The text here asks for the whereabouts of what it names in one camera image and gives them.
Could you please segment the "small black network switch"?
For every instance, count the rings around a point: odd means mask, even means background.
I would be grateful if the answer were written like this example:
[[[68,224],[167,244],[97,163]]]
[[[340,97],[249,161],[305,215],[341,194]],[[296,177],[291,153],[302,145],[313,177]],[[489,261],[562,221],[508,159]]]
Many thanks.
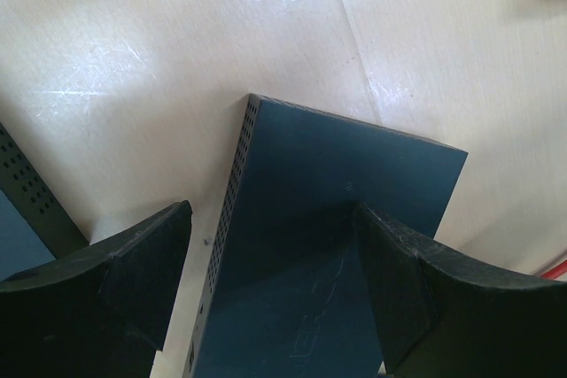
[[[246,99],[184,375],[374,377],[359,203],[434,236],[467,154],[266,96]]]

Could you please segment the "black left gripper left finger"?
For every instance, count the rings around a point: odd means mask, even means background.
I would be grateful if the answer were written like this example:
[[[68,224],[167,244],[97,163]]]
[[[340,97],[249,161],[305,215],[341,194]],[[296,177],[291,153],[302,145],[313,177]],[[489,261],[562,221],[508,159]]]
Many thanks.
[[[164,348],[192,209],[171,204],[119,234],[1,283],[3,377],[147,377]]]

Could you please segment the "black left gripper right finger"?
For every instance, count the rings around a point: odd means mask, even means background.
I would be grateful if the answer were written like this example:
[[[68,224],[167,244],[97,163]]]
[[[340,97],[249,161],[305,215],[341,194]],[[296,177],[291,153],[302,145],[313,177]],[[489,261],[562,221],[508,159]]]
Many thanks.
[[[385,370],[396,377],[563,377],[566,285],[487,264],[358,205]]]

